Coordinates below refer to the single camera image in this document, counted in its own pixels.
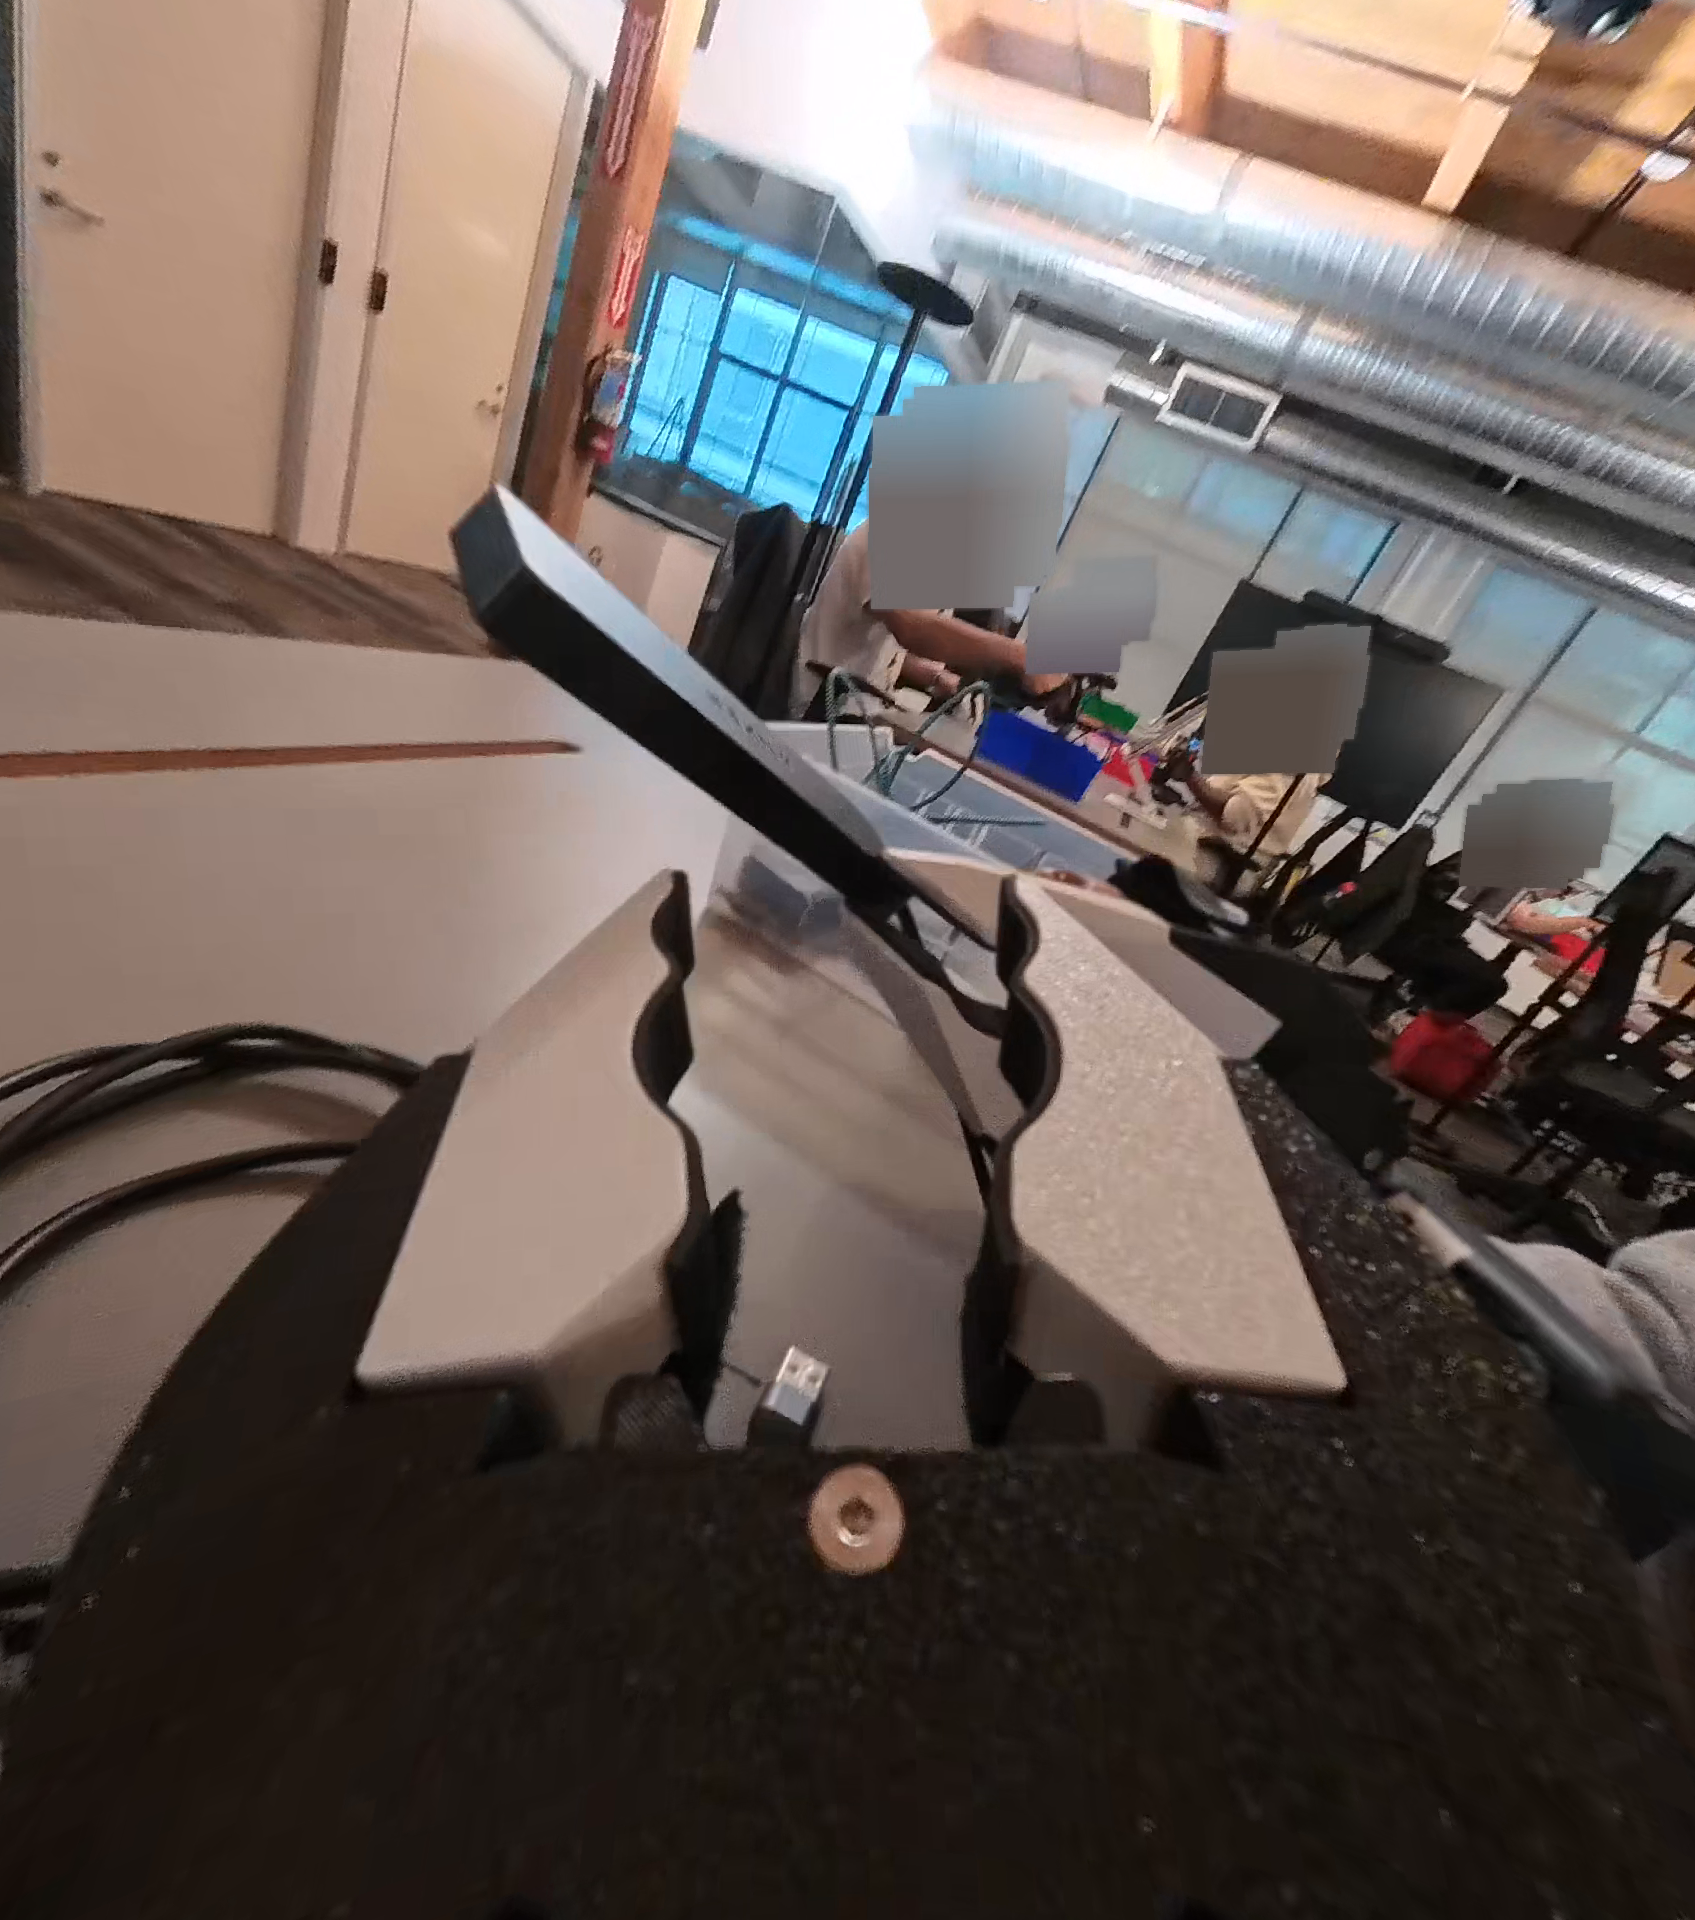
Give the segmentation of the white door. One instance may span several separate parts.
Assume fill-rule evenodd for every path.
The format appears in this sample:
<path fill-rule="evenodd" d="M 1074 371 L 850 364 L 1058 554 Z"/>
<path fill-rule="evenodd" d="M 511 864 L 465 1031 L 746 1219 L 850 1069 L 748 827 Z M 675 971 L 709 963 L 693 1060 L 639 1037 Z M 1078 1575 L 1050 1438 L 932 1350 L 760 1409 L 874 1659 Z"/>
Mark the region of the white door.
<path fill-rule="evenodd" d="M 581 75 L 529 4 L 409 4 L 339 541 L 449 573 L 521 449 L 529 324 Z"/>
<path fill-rule="evenodd" d="M 25 34 L 45 492 L 279 522 L 323 3 L 45 3 Z"/>

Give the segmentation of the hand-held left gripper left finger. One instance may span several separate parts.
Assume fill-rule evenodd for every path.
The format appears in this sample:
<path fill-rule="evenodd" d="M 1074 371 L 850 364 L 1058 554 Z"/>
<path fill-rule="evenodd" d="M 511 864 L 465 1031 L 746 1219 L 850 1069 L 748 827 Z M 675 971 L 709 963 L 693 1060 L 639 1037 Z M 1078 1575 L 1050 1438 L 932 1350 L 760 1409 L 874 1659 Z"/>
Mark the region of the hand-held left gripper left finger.
<path fill-rule="evenodd" d="M 713 1394 L 713 1200 L 671 1099 L 695 1060 L 691 877 L 663 871 L 475 1044 L 357 1361 L 371 1394 L 501 1387 L 557 1444 L 621 1381 Z"/>

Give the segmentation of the black usb hub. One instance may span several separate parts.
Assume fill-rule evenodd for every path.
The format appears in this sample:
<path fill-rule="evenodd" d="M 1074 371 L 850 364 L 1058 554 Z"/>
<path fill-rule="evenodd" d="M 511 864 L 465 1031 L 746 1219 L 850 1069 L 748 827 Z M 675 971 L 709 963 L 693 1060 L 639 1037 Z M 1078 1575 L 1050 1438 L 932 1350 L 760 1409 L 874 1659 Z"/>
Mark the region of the black usb hub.
<path fill-rule="evenodd" d="M 914 904 L 956 918 L 886 852 L 824 766 L 788 751 L 513 492 L 489 488 L 453 546 L 471 610 L 501 654 L 806 864 L 862 923 L 898 929 Z"/>

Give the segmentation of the wooden office desk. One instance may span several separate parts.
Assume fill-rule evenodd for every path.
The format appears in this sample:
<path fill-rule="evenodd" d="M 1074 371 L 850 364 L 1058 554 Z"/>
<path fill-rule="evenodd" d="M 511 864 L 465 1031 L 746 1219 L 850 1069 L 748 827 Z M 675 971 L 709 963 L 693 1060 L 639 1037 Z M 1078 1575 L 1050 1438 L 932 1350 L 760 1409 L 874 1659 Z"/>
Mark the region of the wooden office desk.
<path fill-rule="evenodd" d="M 976 758 L 976 739 L 990 708 L 982 711 L 978 698 L 964 698 L 952 705 L 946 712 L 914 712 L 908 708 L 888 707 L 876 711 L 872 725 L 894 729 L 910 757 L 942 757 L 944 761 L 956 765 L 958 772 L 978 772 L 982 778 L 998 784 L 1000 788 L 1028 798 L 1030 804 L 1078 825 L 1086 832 L 1112 845 L 1122 856 L 1120 863 L 1130 858 L 1158 856 L 1194 874 L 1200 882 L 1220 885 L 1220 888 L 1230 887 L 1224 877 L 1226 868 L 1216 856 L 1216 850 L 1202 845 L 1202 816 L 1196 813 L 1196 808 L 1164 808 L 1156 803 L 1142 800 L 1140 788 L 1128 778 L 1128 762 L 1114 751 L 1114 744 L 1108 737 L 1090 732 L 1088 737 L 1078 739 L 1074 732 L 1060 732 L 1084 747 L 1094 748 L 1102 758 L 1100 780 L 1096 780 L 1096 784 L 1078 804 L 1070 804 L 1032 784 L 1014 780 L 1012 777 L 982 765 Z"/>

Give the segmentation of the wooden post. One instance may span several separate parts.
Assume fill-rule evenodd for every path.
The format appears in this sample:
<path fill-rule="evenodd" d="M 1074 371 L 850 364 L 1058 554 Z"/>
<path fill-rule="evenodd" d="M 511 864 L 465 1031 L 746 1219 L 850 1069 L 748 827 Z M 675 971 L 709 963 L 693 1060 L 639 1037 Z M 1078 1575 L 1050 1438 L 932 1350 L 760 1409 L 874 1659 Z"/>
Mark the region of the wooden post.
<path fill-rule="evenodd" d="M 631 3 L 571 276 L 525 460 L 527 504 L 575 545 L 595 470 L 609 459 L 631 383 L 627 349 L 673 136 L 701 44 L 703 3 Z"/>

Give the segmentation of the blue plastic bin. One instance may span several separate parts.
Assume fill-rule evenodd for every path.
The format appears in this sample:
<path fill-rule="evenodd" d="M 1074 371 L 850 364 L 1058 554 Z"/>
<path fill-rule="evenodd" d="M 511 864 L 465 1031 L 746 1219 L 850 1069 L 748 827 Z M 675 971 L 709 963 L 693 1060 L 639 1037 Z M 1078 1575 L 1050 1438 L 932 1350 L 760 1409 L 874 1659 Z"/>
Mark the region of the blue plastic bin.
<path fill-rule="evenodd" d="M 1100 780 L 1100 755 L 1020 711 L 990 708 L 976 758 L 1014 780 L 1068 804 L 1078 804 Z"/>

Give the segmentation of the silver ventilation duct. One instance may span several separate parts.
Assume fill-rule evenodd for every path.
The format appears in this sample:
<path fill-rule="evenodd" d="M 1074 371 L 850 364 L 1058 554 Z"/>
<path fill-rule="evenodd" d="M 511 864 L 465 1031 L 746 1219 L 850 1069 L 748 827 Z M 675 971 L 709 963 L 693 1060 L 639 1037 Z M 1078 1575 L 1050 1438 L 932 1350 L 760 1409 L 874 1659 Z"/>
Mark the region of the silver ventilation duct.
<path fill-rule="evenodd" d="M 1480 423 L 1414 419 L 1390 406 L 1330 409 L 1286 397 L 1262 433 L 1262 452 L 1292 452 L 1300 438 L 1400 459 L 1416 468 L 1482 470 L 1534 491 L 1656 530 L 1695 548 L 1695 452 L 1660 440 L 1638 443 L 1604 426 L 1496 412 Z"/>
<path fill-rule="evenodd" d="M 922 164 L 978 196 L 1132 236 L 1428 355 L 1592 403 L 1695 456 L 1695 299 L 1196 136 L 996 114 L 930 88 Z"/>

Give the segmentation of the black office chair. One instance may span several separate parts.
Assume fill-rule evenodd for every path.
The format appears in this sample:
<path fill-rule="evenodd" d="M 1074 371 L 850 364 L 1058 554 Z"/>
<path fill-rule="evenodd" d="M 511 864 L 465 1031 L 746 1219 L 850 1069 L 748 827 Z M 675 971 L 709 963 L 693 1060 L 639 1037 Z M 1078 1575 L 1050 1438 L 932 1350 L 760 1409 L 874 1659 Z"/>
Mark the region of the black office chair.
<path fill-rule="evenodd" d="M 1530 1198 L 1528 1223 L 1560 1212 L 1576 1178 L 1604 1164 L 1640 1202 L 1658 1180 L 1686 1182 L 1662 1226 L 1695 1228 L 1695 1021 L 1628 1031 L 1660 896 L 1658 882 L 1622 887 L 1594 985 L 1516 1060 L 1504 1099 L 1528 1146 L 1508 1174 Z"/>

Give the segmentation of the clear plastic bin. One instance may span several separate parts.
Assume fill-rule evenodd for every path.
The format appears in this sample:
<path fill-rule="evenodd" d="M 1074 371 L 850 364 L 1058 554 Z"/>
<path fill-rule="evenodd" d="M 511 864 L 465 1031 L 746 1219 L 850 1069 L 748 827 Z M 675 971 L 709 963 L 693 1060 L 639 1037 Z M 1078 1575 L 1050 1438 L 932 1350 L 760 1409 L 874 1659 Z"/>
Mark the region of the clear plastic bin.
<path fill-rule="evenodd" d="M 908 755 L 890 727 L 852 718 L 832 727 L 782 725 L 776 732 L 800 758 L 846 787 L 888 852 L 966 854 L 1030 874 L 1074 873 L 1098 880 L 1108 880 L 1122 858 L 1104 838 L 978 772 L 958 772 L 932 753 Z M 768 852 L 786 866 L 806 868 L 750 829 L 735 827 L 717 871 L 723 896 L 746 852 Z"/>

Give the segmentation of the black floor lamp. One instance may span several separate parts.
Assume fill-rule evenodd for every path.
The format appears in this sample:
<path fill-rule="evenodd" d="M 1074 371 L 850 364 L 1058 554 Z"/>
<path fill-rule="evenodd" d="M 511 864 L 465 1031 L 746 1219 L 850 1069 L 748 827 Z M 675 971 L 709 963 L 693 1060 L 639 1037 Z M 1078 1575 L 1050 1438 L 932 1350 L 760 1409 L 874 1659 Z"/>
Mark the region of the black floor lamp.
<path fill-rule="evenodd" d="M 956 290 L 956 287 L 946 278 L 932 275 L 930 270 L 894 259 L 878 266 L 876 278 L 880 288 L 894 302 L 906 308 L 908 324 L 904 329 L 900 347 L 896 349 L 894 364 L 890 366 L 880 401 L 868 419 L 868 428 L 860 443 L 856 463 L 850 470 L 850 476 L 838 488 L 832 509 L 824 521 L 824 527 L 832 538 L 840 538 L 850 529 L 856 504 L 872 468 L 874 423 L 892 414 L 898 406 L 922 334 L 928 329 L 954 330 L 960 334 L 966 333 L 976 319 L 974 306 Z"/>

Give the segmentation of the large black screen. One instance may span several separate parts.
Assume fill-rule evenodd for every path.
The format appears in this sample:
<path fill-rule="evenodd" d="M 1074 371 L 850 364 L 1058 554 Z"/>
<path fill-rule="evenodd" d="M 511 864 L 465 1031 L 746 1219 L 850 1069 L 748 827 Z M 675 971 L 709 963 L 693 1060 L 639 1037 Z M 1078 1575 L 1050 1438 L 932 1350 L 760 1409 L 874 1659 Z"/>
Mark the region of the large black screen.
<path fill-rule="evenodd" d="M 1450 648 L 1442 641 L 1316 588 L 1292 599 L 1240 582 L 1174 701 L 1206 698 L 1218 654 L 1266 650 L 1284 634 L 1318 627 L 1356 627 L 1370 636 L 1364 707 L 1318 794 L 1356 820 L 1404 829 L 1500 703 L 1494 685 L 1448 665 Z"/>

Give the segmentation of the dark jacket on chair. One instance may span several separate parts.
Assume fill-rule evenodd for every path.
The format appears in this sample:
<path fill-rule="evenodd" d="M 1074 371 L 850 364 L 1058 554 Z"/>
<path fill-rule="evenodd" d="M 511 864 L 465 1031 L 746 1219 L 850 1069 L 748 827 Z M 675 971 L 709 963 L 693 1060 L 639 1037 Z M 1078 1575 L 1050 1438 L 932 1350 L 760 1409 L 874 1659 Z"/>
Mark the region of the dark jacket on chair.
<path fill-rule="evenodd" d="M 745 513 L 721 553 L 691 659 L 766 723 L 800 723 L 812 703 L 802 631 L 844 535 L 782 504 Z"/>

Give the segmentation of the white cabinet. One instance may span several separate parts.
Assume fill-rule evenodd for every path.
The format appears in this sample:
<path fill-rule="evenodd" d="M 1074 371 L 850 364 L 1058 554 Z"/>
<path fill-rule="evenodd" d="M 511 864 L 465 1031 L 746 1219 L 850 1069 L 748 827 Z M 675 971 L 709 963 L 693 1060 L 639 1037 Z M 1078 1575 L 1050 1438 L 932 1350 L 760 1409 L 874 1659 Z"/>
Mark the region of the white cabinet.
<path fill-rule="evenodd" d="M 691 647 L 723 542 L 669 517 L 593 492 L 581 517 L 579 550 L 677 644 Z"/>

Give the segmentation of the red bag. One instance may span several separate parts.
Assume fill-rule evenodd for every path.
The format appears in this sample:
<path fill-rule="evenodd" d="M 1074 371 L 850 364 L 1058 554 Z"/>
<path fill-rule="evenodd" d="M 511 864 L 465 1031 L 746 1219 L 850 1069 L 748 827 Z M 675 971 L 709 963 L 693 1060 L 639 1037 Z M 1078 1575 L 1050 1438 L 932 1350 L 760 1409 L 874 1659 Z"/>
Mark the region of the red bag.
<path fill-rule="evenodd" d="M 1472 1021 L 1422 1010 L 1388 1044 L 1388 1074 L 1436 1108 L 1464 1107 L 1488 1093 L 1500 1062 Z"/>

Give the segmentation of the white vent grille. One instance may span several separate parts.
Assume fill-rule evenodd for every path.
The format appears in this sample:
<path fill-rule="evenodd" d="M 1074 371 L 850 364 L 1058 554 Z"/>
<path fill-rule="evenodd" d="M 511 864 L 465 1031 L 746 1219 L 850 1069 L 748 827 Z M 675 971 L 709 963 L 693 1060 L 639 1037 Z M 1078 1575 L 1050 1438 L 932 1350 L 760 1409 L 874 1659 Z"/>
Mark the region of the white vent grille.
<path fill-rule="evenodd" d="M 1278 391 L 1196 362 L 1176 366 L 1156 421 L 1196 438 L 1256 450 L 1280 414 Z"/>

